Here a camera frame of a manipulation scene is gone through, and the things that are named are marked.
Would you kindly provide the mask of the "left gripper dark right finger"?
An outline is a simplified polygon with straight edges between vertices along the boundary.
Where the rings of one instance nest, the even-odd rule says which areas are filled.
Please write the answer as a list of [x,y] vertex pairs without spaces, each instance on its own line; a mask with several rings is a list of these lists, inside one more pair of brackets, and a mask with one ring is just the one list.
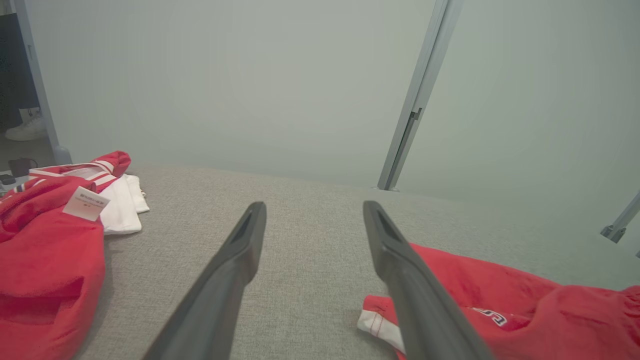
[[406,360],[493,360],[482,337],[384,208],[365,201],[363,219],[375,273],[397,314]]

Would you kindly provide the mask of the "grey metal frame post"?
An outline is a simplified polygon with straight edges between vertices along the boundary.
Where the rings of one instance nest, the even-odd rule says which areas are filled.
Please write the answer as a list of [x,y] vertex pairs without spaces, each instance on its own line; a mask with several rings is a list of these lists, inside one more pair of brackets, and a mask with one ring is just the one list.
[[599,234],[617,244],[626,234],[627,226],[640,213],[640,191],[638,191],[621,214],[610,225],[602,228]]
[[45,89],[42,71],[39,64],[37,49],[35,47],[34,33],[26,7],[26,0],[9,0],[10,6],[17,16],[23,45],[29,61],[30,73],[34,82],[36,94],[38,96],[39,111],[42,115],[42,122],[45,125],[46,134],[54,155],[55,164],[62,166],[71,164],[73,158],[67,148],[60,144],[57,130],[51,114],[50,104]]

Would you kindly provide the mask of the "red shorts with logo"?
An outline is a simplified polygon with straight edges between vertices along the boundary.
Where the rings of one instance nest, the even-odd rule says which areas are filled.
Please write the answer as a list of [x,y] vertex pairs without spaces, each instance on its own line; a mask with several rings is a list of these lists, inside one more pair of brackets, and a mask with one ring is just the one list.
[[[493,360],[640,360],[640,285],[562,285],[520,269],[412,244]],[[393,299],[365,297],[359,330],[407,360]]]

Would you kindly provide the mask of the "grey slotted metal wall post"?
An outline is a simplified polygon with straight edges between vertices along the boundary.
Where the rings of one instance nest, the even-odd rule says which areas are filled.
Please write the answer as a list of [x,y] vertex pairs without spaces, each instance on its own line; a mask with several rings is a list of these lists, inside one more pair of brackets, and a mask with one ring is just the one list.
[[397,192],[410,148],[434,91],[466,0],[435,0],[376,189]]

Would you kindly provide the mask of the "red garment with white label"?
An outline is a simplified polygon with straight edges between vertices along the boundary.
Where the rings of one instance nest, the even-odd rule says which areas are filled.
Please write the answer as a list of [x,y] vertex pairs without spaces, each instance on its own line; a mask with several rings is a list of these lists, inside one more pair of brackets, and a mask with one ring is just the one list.
[[35,168],[0,198],[0,360],[71,360],[105,280],[103,191],[126,152]]

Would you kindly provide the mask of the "white sneaker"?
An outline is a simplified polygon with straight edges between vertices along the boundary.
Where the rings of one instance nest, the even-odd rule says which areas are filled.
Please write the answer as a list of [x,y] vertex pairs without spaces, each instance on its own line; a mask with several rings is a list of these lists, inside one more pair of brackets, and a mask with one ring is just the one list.
[[39,111],[29,113],[21,125],[8,129],[5,137],[9,141],[16,142],[36,141],[48,137],[42,113]]

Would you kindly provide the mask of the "dark mug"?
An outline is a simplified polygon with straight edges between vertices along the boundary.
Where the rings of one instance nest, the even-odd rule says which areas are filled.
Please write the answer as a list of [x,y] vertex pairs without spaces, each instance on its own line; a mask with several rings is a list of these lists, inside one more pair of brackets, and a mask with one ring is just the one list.
[[35,169],[39,166],[38,162],[36,162],[34,159],[25,157],[10,159],[7,162],[7,165],[9,167],[11,175],[14,178],[28,176],[30,170]]

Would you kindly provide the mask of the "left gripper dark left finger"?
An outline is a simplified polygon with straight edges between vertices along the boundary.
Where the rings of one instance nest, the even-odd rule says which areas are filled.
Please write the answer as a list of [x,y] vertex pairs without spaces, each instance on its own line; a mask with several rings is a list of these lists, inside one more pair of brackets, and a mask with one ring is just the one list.
[[142,360],[229,360],[243,292],[258,272],[266,215],[263,202],[247,207]]

